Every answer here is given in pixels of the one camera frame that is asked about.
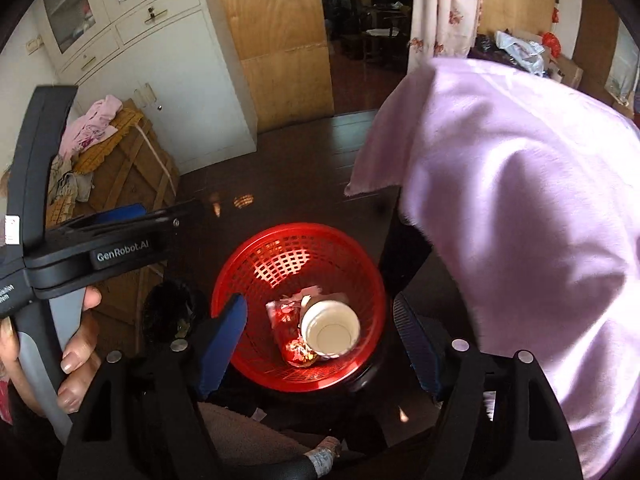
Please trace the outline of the person's left hand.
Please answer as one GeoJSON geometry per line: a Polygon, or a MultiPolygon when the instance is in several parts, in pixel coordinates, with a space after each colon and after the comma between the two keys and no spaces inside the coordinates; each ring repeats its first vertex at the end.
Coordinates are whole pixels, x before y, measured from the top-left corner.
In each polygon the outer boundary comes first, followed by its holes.
{"type": "MultiPolygon", "coordinates": [[[[86,288],[80,326],[66,344],[62,354],[60,367],[66,375],[66,379],[58,388],[58,406],[66,414],[78,411],[101,364],[101,360],[96,354],[99,325],[91,313],[91,310],[97,307],[101,300],[102,295],[99,289],[92,286],[86,288]]],[[[20,344],[17,334],[11,320],[4,318],[1,322],[2,365],[20,398],[33,412],[43,417],[44,411],[27,381],[20,362],[18,362],[18,352],[20,352],[20,344]]]]}

